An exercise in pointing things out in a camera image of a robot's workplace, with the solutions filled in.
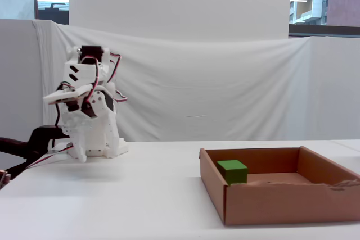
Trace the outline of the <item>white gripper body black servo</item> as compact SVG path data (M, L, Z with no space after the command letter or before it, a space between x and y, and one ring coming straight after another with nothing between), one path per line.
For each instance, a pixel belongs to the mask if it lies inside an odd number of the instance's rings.
M70 88L65 91L65 119L100 119L116 114L114 91L109 87L93 84Z

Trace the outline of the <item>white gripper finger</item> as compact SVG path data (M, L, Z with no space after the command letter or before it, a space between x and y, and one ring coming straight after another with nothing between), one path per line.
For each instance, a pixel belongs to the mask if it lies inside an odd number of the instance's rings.
M110 110L91 120L85 133L85 155L116 157L119 141L116 114Z
M63 111L61 114L62 132L68 135L73 145L72 156L76 157L80 162L87 160L84 148L84 117L80 112Z

